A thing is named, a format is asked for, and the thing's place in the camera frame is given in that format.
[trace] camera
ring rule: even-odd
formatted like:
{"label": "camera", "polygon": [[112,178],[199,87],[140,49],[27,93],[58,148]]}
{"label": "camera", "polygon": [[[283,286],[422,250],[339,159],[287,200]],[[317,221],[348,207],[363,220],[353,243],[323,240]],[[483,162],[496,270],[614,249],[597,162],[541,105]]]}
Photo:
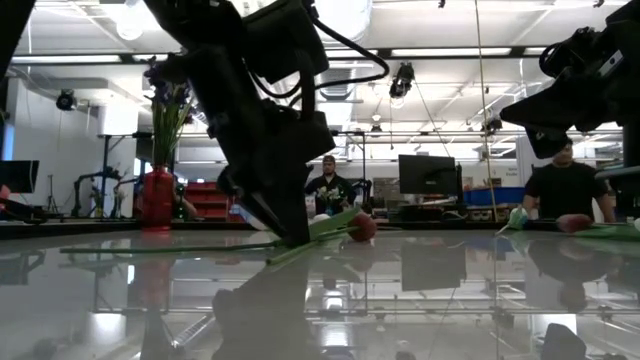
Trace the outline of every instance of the camera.
{"label": "camera", "polygon": [[62,111],[74,111],[78,108],[78,99],[73,96],[73,90],[62,89],[56,100],[56,107]]}
{"label": "camera", "polygon": [[409,62],[400,64],[400,69],[393,78],[391,88],[389,88],[389,96],[393,99],[403,98],[411,90],[411,83],[415,79],[413,66]]}

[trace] black cable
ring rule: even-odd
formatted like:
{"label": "black cable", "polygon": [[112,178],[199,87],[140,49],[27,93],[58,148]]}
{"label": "black cable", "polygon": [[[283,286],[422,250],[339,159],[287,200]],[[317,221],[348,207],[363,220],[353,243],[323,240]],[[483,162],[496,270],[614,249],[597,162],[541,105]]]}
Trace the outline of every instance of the black cable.
{"label": "black cable", "polygon": [[256,85],[258,85],[260,90],[262,90],[265,94],[275,99],[286,99],[286,98],[292,97],[295,93],[298,92],[298,90],[300,90],[301,82],[298,81],[296,86],[294,86],[291,90],[287,91],[286,93],[284,94],[274,93],[273,91],[267,89],[267,87],[262,83],[262,80],[260,80],[258,78],[258,75],[256,75],[254,72],[249,71],[249,75],[251,75],[253,82],[255,82]]}
{"label": "black cable", "polygon": [[[346,45],[350,49],[353,49],[353,50],[357,51],[360,55],[362,55],[365,58],[375,62],[378,65],[380,65],[382,67],[382,69],[383,69],[382,73],[377,74],[377,75],[365,76],[365,77],[356,78],[356,79],[345,79],[345,80],[329,81],[329,82],[326,82],[324,84],[319,84],[319,85],[317,85],[315,87],[315,90],[323,89],[323,88],[330,87],[330,86],[348,85],[348,84],[355,84],[355,83],[363,83],[363,82],[380,80],[380,79],[385,78],[387,75],[389,75],[389,72],[390,72],[389,65],[381,57],[372,54],[370,51],[368,51],[367,49],[363,48],[362,46],[354,43],[353,41],[351,41],[351,40],[347,39],[346,37],[340,35],[339,33],[335,32],[333,29],[331,29],[327,25],[323,24],[320,21],[320,19],[315,18],[315,17],[311,17],[311,22],[313,22],[313,24],[316,27],[318,27],[320,30],[324,31],[325,34],[327,34],[327,35],[331,36],[332,38],[338,40],[339,42],[341,42],[342,44]],[[294,97],[293,100],[291,100],[291,102],[289,103],[289,106],[295,105],[298,102],[298,100],[300,100],[301,97],[302,97],[301,94],[296,95],[296,97]]]}
{"label": "black cable", "polygon": [[540,70],[545,75],[552,77],[554,79],[558,77],[559,74],[556,74],[556,72],[549,66],[549,64],[547,63],[547,60],[549,58],[549,54],[556,51],[560,47],[560,45],[562,45],[562,43],[555,43],[553,45],[547,46],[547,48],[544,49],[542,54],[540,54],[540,58],[538,58],[538,65],[540,66]]}
{"label": "black cable", "polygon": [[313,119],[316,111],[315,72],[313,70],[313,61],[306,51],[296,50],[295,54],[296,59],[298,60],[300,85],[302,88],[299,94],[302,98],[300,118],[303,121],[310,121]]}

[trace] person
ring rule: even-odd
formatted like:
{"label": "person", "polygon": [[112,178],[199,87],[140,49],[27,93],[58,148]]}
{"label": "person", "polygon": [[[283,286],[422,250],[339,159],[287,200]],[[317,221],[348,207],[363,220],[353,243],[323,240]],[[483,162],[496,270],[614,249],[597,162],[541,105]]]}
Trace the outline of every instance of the person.
{"label": "person", "polygon": [[[135,192],[138,194],[137,196],[137,201],[135,204],[135,208],[134,208],[134,212],[138,214],[138,216],[142,216],[142,209],[143,209],[143,199],[142,199],[142,194],[144,194],[143,191],[143,184],[144,182],[140,182],[138,188],[135,190]],[[176,210],[178,209],[178,207],[182,207],[183,211],[184,211],[184,215],[187,219],[193,219],[195,217],[198,217],[198,210],[196,209],[195,206],[193,206],[192,203],[190,203],[189,201],[187,201],[187,199],[185,199],[182,196],[178,195],[177,192],[177,187],[178,187],[178,181],[177,181],[177,177],[174,175],[173,177],[173,209],[174,209],[174,216],[176,213]]]}
{"label": "person", "polygon": [[595,198],[604,221],[615,222],[613,203],[604,181],[596,180],[596,170],[573,160],[573,142],[553,157],[551,164],[537,169],[525,186],[522,207],[531,216],[531,210],[539,199],[539,218],[557,219],[566,214],[584,214],[591,219]]}
{"label": "person", "polygon": [[341,213],[345,207],[353,205],[356,199],[351,184],[336,174],[336,159],[332,155],[322,159],[322,176],[311,180],[305,187],[305,193],[316,194],[316,215]]}
{"label": "person", "polygon": [[193,219],[195,217],[198,217],[198,210],[196,209],[196,207],[193,206],[192,203],[187,201],[187,199],[185,199],[184,196],[178,195],[177,188],[178,188],[178,182],[177,182],[177,180],[176,180],[176,178],[174,176],[174,179],[173,179],[173,208],[174,208],[174,210],[182,208],[183,209],[183,215],[185,215],[185,217],[187,219]]}

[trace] red object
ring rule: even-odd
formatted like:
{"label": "red object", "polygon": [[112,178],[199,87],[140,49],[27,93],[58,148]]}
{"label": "red object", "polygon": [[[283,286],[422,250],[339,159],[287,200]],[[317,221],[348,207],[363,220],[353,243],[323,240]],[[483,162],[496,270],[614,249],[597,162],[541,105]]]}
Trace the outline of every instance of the red object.
{"label": "red object", "polygon": [[593,220],[584,214],[562,215],[556,220],[558,228],[563,232],[573,234],[578,231],[587,230],[593,225]]}
{"label": "red object", "polygon": [[0,185],[0,211],[4,210],[4,201],[9,200],[9,195],[11,195],[9,188],[4,185]]}
{"label": "red object", "polygon": [[168,231],[173,217],[173,176],[164,166],[154,166],[144,176],[142,230]]}
{"label": "red object", "polygon": [[363,212],[357,214],[353,220],[349,222],[349,226],[358,227],[358,229],[349,232],[349,236],[357,242],[371,240],[376,235],[376,231],[378,231],[378,226],[373,219]]}

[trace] fluorescent light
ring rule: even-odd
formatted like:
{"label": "fluorescent light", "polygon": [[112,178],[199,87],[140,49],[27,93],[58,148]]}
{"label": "fluorescent light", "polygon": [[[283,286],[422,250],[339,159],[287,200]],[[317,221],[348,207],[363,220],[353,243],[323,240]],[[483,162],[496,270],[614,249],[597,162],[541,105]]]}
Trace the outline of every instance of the fluorescent light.
{"label": "fluorescent light", "polygon": [[165,61],[169,57],[167,54],[146,54],[146,55],[133,55],[133,59],[136,61],[149,61],[152,57],[156,57],[157,61]]}
{"label": "fluorescent light", "polygon": [[127,266],[127,285],[131,285],[136,278],[136,267],[133,265]]}
{"label": "fluorescent light", "polygon": [[542,55],[542,52],[546,48],[526,48],[524,49],[525,55]]}
{"label": "fluorescent light", "polygon": [[207,133],[182,133],[180,134],[181,138],[200,138],[200,139],[208,139],[209,135]]}
{"label": "fluorescent light", "polygon": [[29,64],[80,64],[80,63],[120,63],[118,55],[46,55],[46,56],[14,56],[11,59],[14,65]]}
{"label": "fluorescent light", "polygon": [[[373,55],[378,55],[377,50],[369,50]],[[355,50],[327,50],[327,57],[329,59],[343,59],[343,58],[364,58],[362,54]]]}
{"label": "fluorescent light", "polygon": [[373,69],[372,63],[336,63],[332,62],[329,64],[330,69]]}
{"label": "fluorescent light", "polygon": [[210,165],[210,164],[226,164],[226,161],[222,160],[187,160],[187,161],[176,161],[177,164],[180,165]]}
{"label": "fluorescent light", "polygon": [[[483,56],[508,55],[511,48],[482,48]],[[398,49],[391,56],[478,56],[478,48],[442,48],[442,49]]]}

